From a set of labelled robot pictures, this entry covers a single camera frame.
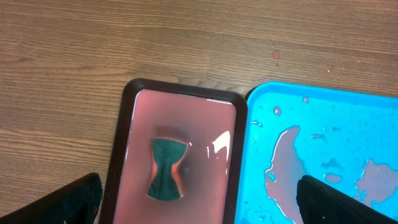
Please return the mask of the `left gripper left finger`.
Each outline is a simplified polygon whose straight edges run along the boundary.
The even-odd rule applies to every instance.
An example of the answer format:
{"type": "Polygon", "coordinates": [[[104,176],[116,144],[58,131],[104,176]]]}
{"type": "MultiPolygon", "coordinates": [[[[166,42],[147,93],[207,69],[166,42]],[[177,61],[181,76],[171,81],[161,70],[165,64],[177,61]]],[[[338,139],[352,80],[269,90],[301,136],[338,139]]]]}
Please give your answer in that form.
{"type": "Polygon", "coordinates": [[[1,224],[93,224],[102,197],[100,176],[92,172],[1,217],[1,224]]]}

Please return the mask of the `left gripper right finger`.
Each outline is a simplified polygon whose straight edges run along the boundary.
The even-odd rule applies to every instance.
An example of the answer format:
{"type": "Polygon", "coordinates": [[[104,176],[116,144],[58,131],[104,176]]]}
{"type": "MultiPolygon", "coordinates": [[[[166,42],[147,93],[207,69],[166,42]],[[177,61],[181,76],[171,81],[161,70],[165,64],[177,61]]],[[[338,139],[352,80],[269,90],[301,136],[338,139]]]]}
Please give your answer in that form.
{"type": "Polygon", "coordinates": [[[304,224],[397,224],[310,175],[297,182],[296,201],[304,224]]]}

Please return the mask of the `dark green sponge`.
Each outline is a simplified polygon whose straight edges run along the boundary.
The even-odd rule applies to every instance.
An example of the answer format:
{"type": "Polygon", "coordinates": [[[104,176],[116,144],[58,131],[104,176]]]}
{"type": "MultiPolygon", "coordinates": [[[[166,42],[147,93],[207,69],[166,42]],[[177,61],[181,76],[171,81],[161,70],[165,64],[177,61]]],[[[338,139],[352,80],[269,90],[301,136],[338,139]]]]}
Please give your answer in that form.
{"type": "Polygon", "coordinates": [[[173,201],[182,197],[178,186],[176,167],[184,157],[187,145],[172,139],[155,138],[152,141],[152,178],[147,195],[162,201],[173,201]]]}

